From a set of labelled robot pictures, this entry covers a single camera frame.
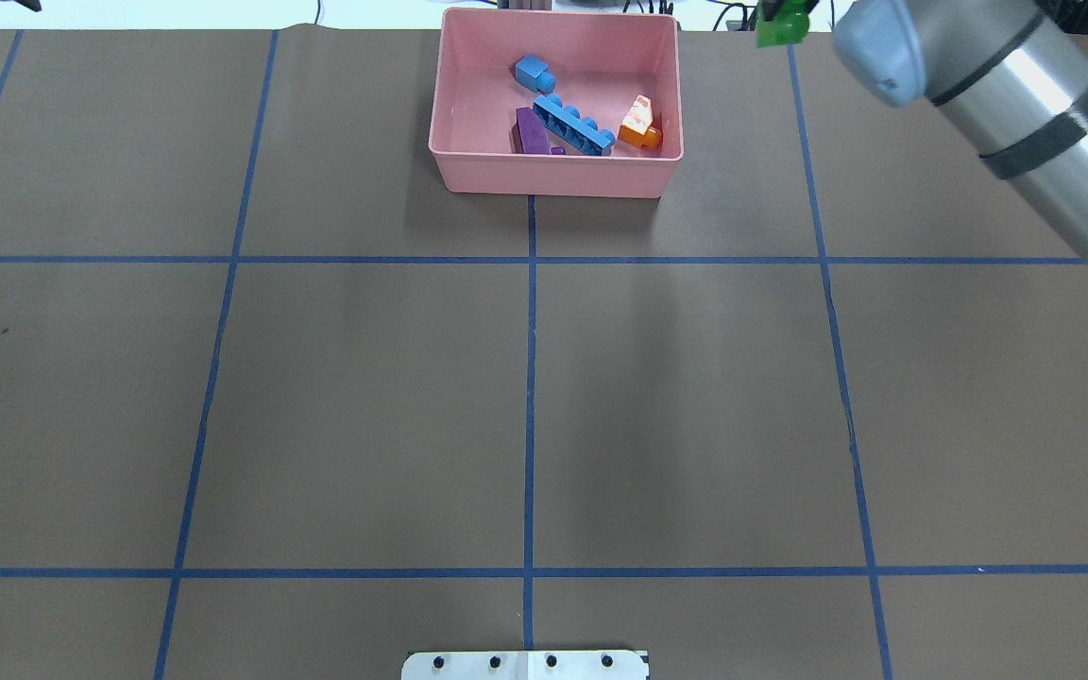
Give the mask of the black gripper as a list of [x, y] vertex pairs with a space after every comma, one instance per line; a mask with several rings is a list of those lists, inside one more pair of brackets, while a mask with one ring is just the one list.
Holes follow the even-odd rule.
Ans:
[[798, 16], [808, 17], [819, 5], [819, 0], [763, 0], [759, 3], [761, 21], [794, 21]]

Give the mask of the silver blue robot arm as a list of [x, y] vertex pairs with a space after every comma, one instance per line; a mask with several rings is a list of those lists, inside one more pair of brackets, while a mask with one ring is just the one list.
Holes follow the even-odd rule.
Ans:
[[927, 99], [1088, 264], [1088, 57], [1040, 1], [856, 1], [830, 34], [863, 89]]

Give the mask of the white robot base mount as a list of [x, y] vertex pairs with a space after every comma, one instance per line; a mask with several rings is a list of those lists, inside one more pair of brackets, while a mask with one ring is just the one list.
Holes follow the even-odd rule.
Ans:
[[651, 679], [647, 653], [632, 650], [505, 650], [413, 653], [401, 679]]

